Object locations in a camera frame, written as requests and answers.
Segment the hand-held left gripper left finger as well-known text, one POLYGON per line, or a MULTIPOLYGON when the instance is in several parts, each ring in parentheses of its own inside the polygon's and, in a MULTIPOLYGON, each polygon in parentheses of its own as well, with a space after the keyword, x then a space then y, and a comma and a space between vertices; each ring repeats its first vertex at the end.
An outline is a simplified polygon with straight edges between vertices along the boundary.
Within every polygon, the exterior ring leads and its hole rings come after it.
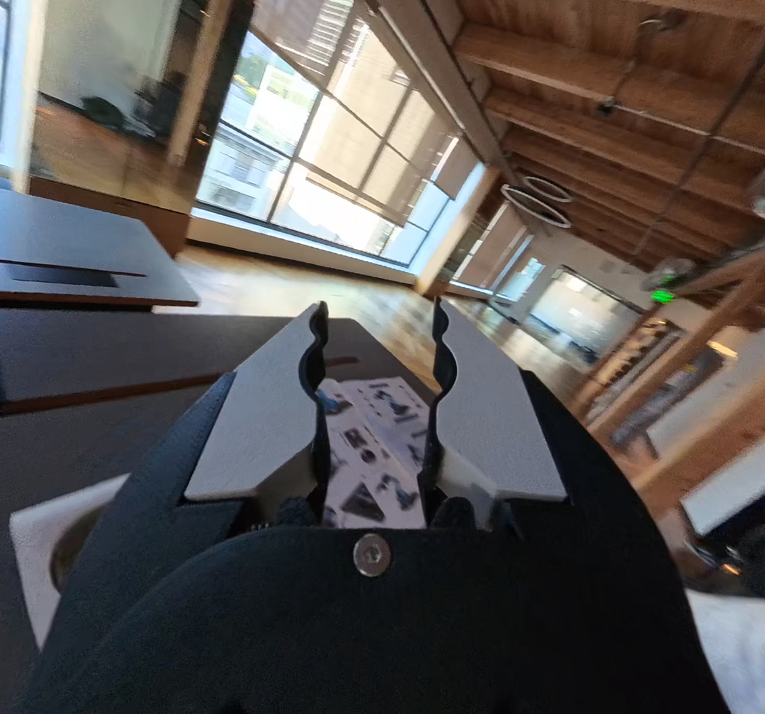
POLYGON ((326 490, 330 445, 317 390, 328 305, 286 324, 236 370, 186 486, 191 502, 282 502, 326 490))

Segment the grey desk with wood edge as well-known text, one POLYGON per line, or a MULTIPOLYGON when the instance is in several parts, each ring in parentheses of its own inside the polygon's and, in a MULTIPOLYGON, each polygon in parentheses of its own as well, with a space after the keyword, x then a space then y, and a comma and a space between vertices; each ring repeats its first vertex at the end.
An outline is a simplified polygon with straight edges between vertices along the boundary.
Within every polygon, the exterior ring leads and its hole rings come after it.
POLYGON ((3 308, 149 311, 198 304, 143 222, 2 189, 3 308))

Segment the printed instruction manual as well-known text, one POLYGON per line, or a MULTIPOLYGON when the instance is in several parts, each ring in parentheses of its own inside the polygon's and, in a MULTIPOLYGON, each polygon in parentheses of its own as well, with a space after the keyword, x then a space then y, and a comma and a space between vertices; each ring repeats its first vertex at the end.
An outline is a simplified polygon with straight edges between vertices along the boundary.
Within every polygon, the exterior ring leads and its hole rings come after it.
POLYGON ((330 441, 323 528, 425 528, 418 475, 426 451, 426 403, 401 376, 326 378, 318 397, 330 441))

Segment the white foam block with hole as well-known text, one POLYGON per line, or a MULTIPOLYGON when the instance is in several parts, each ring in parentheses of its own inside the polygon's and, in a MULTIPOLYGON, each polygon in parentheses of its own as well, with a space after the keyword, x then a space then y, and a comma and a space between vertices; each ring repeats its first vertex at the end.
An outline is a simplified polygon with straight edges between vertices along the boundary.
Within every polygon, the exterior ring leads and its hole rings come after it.
POLYGON ((76 559, 84 539, 128 474, 20 509, 9 518, 24 604, 41 651, 51 630, 67 575, 54 575, 55 556, 67 550, 76 559))

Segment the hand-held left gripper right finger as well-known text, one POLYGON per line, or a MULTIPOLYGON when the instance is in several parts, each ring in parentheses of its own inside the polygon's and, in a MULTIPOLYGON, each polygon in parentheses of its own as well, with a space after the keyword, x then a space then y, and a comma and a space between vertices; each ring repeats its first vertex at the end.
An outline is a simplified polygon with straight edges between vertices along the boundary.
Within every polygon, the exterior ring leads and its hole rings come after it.
POLYGON ((567 489, 521 369, 453 304, 433 307, 433 375, 418 489, 426 524, 444 498, 463 498, 479 528, 510 500, 564 503, 567 489))

